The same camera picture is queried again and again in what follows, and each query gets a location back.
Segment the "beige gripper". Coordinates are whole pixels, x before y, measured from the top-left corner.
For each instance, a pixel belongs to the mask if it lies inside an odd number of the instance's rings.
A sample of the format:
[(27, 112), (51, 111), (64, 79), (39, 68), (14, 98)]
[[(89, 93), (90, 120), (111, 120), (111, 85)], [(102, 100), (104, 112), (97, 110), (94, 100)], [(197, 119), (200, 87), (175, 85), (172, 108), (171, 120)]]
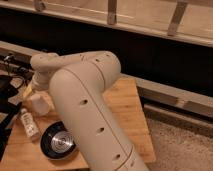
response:
[(23, 92), (23, 98), (27, 99), (33, 94), (33, 88), (38, 91), (47, 90), (49, 88), (49, 81), (52, 76), (51, 72), (36, 71), (32, 77), (32, 84), (29, 84)]

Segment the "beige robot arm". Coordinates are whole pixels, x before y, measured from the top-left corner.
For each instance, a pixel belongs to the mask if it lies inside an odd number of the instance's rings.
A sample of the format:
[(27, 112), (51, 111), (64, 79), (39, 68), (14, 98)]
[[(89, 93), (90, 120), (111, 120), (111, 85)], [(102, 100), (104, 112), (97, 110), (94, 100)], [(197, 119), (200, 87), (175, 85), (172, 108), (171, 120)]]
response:
[(31, 57), (30, 65), (31, 89), (49, 92), (91, 171), (149, 171), (103, 99), (121, 73), (114, 53), (39, 53)]

